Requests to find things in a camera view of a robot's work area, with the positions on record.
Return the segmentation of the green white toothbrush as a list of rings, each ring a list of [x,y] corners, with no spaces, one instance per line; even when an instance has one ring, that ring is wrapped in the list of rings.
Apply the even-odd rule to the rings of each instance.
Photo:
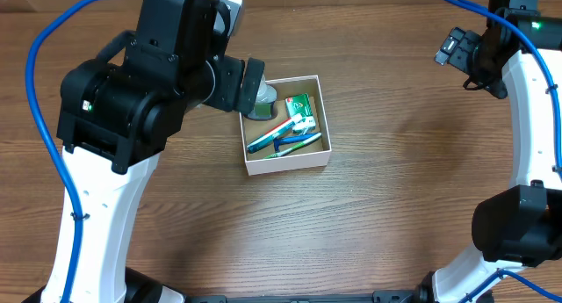
[[[267,156],[265,156],[265,159],[278,158],[278,157],[283,157],[283,156],[289,155],[290,153],[292,153],[296,150],[299,150],[301,148],[304,148],[304,147],[316,142],[317,140],[319,140],[321,138],[321,136],[322,136],[322,133],[313,133],[312,137],[310,137],[310,138],[308,138],[304,141],[292,143],[292,144],[286,144],[286,145],[292,145],[292,146],[289,147],[288,149],[285,149],[285,150],[281,150],[279,148],[280,149],[279,152],[274,152],[271,155],[267,155]]]

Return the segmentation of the clear pump soap bottle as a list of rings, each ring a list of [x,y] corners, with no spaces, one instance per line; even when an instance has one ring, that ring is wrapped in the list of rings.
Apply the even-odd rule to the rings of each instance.
[[[245,117],[250,120],[265,121],[274,119],[277,116],[275,110],[275,102],[277,101],[277,91],[265,81],[262,76],[258,92],[256,94],[256,103],[254,109]]]

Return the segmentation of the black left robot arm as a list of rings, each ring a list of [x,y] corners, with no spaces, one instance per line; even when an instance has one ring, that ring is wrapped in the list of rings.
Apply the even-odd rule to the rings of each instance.
[[[134,30],[66,74],[50,133],[35,90],[40,46],[96,1],[61,14],[27,56],[30,110],[65,187],[54,266],[30,301],[185,302],[185,294],[126,264],[139,203],[184,115],[199,105],[251,112],[264,64],[226,54],[242,0],[143,0]]]

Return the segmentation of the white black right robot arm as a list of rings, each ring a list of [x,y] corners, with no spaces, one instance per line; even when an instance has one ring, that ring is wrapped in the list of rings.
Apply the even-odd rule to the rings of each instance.
[[[472,241],[430,272],[413,302],[490,302],[505,278],[561,257],[561,22],[538,0],[444,0],[486,19],[479,34],[453,28],[439,64],[466,74],[466,90],[510,104],[513,169],[508,188],[479,203]]]

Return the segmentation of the green soap bar pack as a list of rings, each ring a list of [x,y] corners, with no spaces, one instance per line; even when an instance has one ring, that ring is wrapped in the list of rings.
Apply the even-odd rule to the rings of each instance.
[[[307,94],[299,94],[293,97],[288,97],[285,100],[285,106],[287,114],[290,117],[298,114],[303,117],[303,119],[292,128],[293,133],[304,134],[312,132],[316,128],[310,98]]]

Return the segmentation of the toothpaste tube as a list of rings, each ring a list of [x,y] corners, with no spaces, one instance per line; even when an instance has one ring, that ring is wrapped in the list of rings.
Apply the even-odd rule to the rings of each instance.
[[[259,138],[257,138],[256,140],[250,142],[247,145],[247,151],[250,154],[253,154],[263,148],[266,148],[267,146],[269,146],[278,136],[281,136],[283,134],[285,134],[287,131],[289,131],[290,129],[292,129],[296,124],[298,124],[299,122],[303,121],[305,119],[305,117],[298,113],[292,117],[290,117],[289,119],[285,120],[284,122],[282,122],[281,124],[279,124],[278,126],[274,127],[273,129],[271,129],[269,132],[267,132],[266,134],[260,136]]]

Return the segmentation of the blue disposable razor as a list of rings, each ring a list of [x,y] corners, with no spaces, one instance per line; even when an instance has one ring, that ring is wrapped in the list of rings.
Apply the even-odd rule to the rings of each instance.
[[[301,141],[304,141],[304,140],[306,140],[306,139],[308,139],[312,136],[313,136],[312,133],[307,133],[307,134],[285,137],[285,138],[276,138],[273,141],[273,147],[274,147],[275,152],[279,152],[280,151],[279,148],[280,148],[281,145],[301,142]]]

